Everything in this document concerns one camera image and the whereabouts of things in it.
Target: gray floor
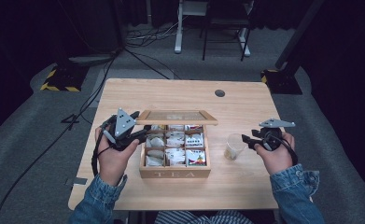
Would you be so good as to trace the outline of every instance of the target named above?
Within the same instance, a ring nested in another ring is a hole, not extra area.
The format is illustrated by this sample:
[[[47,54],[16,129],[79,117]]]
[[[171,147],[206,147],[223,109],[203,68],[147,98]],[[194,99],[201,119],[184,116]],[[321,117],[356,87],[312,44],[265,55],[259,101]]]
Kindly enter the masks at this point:
[[[181,54],[174,54],[174,35],[147,47],[129,50],[166,64],[176,76],[160,63],[141,57],[175,79],[260,81],[260,71],[274,68],[293,32],[254,30],[249,39],[252,55],[243,62],[239,60],[241,51],[237,44],[209,45],[203,62],[203,41],[197,29],[185,30]],[[91,67],[81,92],[40,91],[52,66],[50,64],[32,79],[35,93],[0,127],[0,202],[19,175],[65,129],[66,124],[61,120],[79,112],[104,73],[103,65]],[[138,74],[139,78],[155,78],[147,66],[123,51],[112,64],[110,76],[125,76],[126,70],[131,71],[131,77]],[[321,184],[314,202],[327,223],[365,223],[365,184],[311,96],[308,76],[300,69],[296,78],[303,95],[278,94],[273,95],[273,99],[281,119],[297,124],[287,131],[296,137],[300,162],[306,169],[320,171]],[[92,120],[95,111],[95,106],[89,107],[84,117]],[[67,220],[71,214],[67,206],[70,187],[64,182],[77,173],[90,128],[89,122],[79,119],[79,123],[37,161],[8,196],[0,212],[0,223],[63,223]]]

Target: person's left hand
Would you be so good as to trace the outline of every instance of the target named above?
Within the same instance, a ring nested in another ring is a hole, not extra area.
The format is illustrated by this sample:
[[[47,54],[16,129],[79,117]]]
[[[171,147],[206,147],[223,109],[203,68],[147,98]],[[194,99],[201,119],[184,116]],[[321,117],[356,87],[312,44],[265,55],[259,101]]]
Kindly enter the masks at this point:
[[[101,128],[95,129],[95,141],[98,140]],[[105,135],[103,135],[100,145],[98,146],[98,154],[102,151],[98,158],[100,162],[100,177],[110,186],[117,186],[119,180],[124,174],[127,167],[127,162],[138,147],[139,140],[135,139],[123,151],[117,151],[109,148],[109,143]]]

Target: person's right hand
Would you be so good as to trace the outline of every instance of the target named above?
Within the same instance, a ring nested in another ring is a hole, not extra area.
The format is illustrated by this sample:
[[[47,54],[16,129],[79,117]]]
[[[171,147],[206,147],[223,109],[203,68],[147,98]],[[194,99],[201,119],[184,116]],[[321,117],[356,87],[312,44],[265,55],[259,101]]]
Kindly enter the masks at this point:
[[[282,133],[282,137],[287,140],[290,147],[295,150],[295,138],[292,134]],[[254,147],[258,155],[263,159],[264,166],[266,167],[267,172],[269,172],[269,175],[284,171],[292,166],[292,158],[284,145],[281,144],[281,146],[274,151],[268,151],[259,144],[255,144]]]

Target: wooden box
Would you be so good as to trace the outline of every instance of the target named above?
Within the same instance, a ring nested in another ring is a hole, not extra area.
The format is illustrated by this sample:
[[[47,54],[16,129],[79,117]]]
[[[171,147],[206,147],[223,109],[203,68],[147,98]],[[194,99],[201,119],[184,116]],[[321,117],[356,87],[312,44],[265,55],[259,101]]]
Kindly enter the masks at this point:
[[[142,145],[142,178],[206,178],[211,172],[206,125],[218,121],[203,110],[146,110],[138,125],[151,125]]]

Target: wooden table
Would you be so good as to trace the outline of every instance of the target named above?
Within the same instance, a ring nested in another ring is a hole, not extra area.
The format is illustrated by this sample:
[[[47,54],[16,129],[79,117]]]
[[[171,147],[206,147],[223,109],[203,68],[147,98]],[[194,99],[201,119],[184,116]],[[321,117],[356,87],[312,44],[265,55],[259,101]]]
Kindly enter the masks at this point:
[[[225,91],[217,97],[216,90]],[[254,150],[243,151],[236,161],[223,152],[231,133],[251,135],[259,122],[279,119],[267,86],[260,82],[190,81],[162,79],[109,79],[95,115],[77,177],[85,186],[74,185],[69,207],[82,200],[93,180],[91,155],[94,129],[121,107],[127,113],[145,109],[206,110],[218,120],[207,126],[211,173],[208,178],[143,179],[139,174],[141,146],[129,160],[129,179],[116,202],[116,210],[219,210],[275,209],[269,175]]]

